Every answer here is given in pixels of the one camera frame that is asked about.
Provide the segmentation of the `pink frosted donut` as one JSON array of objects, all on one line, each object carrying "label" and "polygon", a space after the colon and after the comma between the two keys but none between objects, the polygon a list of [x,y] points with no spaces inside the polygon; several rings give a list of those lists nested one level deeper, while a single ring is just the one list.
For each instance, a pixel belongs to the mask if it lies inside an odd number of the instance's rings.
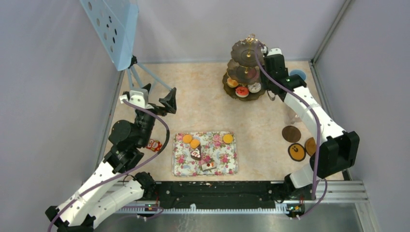
[{"label": "pink frosted donut", "polygon": [[260,77],[259,69],[256,69],[256,68],[248,69],[248,72],[246,73],[246,79],[248,81],[257,81],[259,77]]}]

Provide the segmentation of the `white striped donut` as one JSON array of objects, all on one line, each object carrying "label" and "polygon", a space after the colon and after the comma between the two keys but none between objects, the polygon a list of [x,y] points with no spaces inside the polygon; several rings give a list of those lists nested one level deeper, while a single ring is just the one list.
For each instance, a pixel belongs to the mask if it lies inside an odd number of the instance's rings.
[{"label": "white striped donut", "polygon": [[262,89],[262,85],[261,83],[258,83],[258,82],[248,85],[248,90],[250,93],[258,93],[259,91],[261,91],[261,89]]}]

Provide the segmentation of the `metal tongs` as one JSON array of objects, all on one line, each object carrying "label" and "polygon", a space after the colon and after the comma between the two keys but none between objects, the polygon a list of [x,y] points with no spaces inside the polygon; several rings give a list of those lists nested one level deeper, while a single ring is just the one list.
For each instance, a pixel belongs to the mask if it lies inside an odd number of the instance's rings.
[{"label": "metal tongs", "polygon": [[266,93],[267,93],[270,101],[274,101],[276,99],[276,94],[274,94],[272,91],[267,90]]}]

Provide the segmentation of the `red donut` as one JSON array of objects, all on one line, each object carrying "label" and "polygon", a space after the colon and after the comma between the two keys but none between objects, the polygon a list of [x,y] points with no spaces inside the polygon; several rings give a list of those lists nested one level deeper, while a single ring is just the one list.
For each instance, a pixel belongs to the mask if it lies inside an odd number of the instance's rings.
[{"label": "red donut", "polygon": [[235,94],[240,98],[246,98],[249,95],[249,89],[245,86],[238,86],[235,89]]}]

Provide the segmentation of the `orange bun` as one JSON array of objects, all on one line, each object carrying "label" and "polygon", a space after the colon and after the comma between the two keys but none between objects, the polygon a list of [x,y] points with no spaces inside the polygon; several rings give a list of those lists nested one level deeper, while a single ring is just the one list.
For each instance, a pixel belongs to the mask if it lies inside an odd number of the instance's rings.
[{"label": "orange bun", "polygon": [[236,88],[236,87],[238,87],[239,83],[236,80],[232,79],[231,77],[228,77],[227,78],[227,85],[230,88]]}]

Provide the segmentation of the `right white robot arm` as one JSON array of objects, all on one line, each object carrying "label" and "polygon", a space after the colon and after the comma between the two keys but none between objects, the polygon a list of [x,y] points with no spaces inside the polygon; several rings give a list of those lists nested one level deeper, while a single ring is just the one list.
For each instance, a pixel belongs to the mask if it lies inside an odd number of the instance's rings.
[{"label": "right white robot arm", "polygon": [[315,196],[319,180],[355,164],[359,135],[343,129],[325,112],[300,75],[289,75],[281,53],[269,53],[263,60],[256,59],[262,83],[299,116],[316,143],[309,164],[285,176],[283,192],[287,198],[297,199],[304,187],[312,186]]}]

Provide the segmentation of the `light blue mug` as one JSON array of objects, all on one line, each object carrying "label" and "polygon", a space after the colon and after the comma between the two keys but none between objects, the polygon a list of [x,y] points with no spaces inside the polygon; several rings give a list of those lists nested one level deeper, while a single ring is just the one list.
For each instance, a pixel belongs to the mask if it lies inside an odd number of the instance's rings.
[{"label": "light blue mug", "polygon": [[306,73],[302,70],[291,70],[289,72],[289,76],[292,76],[292,75],[299,75],[302,78],[303,81],[305,81],[306,78],[307,78]]}]

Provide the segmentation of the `three-tier dark cake stand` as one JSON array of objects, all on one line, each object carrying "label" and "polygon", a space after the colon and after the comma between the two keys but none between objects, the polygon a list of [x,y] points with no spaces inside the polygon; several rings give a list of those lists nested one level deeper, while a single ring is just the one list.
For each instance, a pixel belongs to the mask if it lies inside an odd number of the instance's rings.
[{"label": "three-tier dark cake stand", "polygon": [[259,59],[259,62],[263,64],[263,52],[266,51],[266,46],[262,43],[262,49],[257,50],[255,47],[260,41],[255,37],[254,34],[250,34],[247,38],[239,40],[234,43],[231,49],[231,59],[227,63],[227,69],[223,76],[222,83],[223,89],[226,94],[233,99],[238,99],[243,102],[255,101],[259,99],[264,93],[265,88],[262,86],[261,91],[258,93],[249,93],[246,98],[240,98],[236,96],[235,89],[230,88],[227,85],[227,78],[231,77],[239,83],[239,86],[248,87],[248,85],[254,84],[256,82],[261,83],[261,77],[257,81],[248,81],[246,79],[246,73],[248,69],[259,69],[256,59]]}]

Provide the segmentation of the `pink mug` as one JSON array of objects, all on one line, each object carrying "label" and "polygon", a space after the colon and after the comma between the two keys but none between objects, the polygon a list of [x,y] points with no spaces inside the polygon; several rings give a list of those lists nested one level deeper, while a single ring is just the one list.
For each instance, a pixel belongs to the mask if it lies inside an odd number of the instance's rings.
[{"label": "pink mug", "polygon": [[301,118],[299,117],[299,115],[293,109],[288,108],[286,118],[285,118],[285,122],[287,124],[293,125],[294,123],[301,122]]}]

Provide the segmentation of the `chocolate cake slice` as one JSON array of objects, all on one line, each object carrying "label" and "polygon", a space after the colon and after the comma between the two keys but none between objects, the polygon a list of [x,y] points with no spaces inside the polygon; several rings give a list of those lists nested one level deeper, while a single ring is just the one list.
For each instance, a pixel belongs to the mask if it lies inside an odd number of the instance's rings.
[{"label": "chocolate cake slice", "polygon": [[198,145],[190,152],[190,157],[194,160],[200,161],[202,159],[202,146]]}]

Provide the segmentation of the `floral serving tray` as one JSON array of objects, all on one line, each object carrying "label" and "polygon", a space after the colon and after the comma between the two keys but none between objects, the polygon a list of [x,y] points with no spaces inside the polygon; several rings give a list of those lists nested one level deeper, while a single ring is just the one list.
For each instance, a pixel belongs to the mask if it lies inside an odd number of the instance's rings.
[{"label": "floral serving tray", "polygon": [[[185,134],[191,134],[193,139],[201,142],[202,159],[194,160],[190,157],[190,144],[182,142]],[[222,137],[231,134],[234,140],[226,144]],[[216,168],[203,172],[204,163],[215,162]],[[231,131],[186,132],[174,136],[172,148],[172,174],[176,177],[234,175],[238,172],[238,154],[235,135]]]}]

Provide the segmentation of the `orange macaron right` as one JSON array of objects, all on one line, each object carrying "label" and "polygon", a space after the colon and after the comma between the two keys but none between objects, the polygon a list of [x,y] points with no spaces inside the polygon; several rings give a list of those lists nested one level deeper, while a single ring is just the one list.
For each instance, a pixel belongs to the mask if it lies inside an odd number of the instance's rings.
[{"label": "orange macaron right", "polygon": [[233,142],[234,137],[231,134],[225,134],[222,139],[226,144],[230,144]]}]

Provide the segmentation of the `dark brown round coaster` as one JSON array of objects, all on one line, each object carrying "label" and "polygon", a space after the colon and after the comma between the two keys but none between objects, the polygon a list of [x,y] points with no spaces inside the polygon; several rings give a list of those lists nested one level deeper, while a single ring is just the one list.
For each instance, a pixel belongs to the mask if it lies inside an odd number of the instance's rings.
[{"label": "dark brown round coaster", "polygon": [[301,139],[301,131],[295,126],[286,126],[282,129],[282,137],[290,143],[297,143]]}]

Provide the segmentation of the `blue perforated board stand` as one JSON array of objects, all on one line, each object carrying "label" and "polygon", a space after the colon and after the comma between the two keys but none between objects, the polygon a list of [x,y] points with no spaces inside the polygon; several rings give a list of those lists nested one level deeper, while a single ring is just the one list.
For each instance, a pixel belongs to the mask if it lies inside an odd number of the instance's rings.
[{"label": "blue perforated board stand", "polygon": [[131,89],[143,87],[135,65],[153,79],[149,92],[160,84],[167,90],[172,88],[163,82],[133,54],[139,7],[136,0],[80,0],[94,30],[100,38],[112,63],[118,71],[125,71]]}]

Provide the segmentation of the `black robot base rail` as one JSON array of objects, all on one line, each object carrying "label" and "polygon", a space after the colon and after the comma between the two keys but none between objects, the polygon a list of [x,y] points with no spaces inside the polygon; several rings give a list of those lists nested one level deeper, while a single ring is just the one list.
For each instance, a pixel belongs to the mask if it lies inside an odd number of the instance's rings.
[{"label": "black robot base rail", "polygon": [[162,181],[148,200],[165,209],[269,209],[285,201],[311,200],[311,186],[288,189],[281,181]]}]

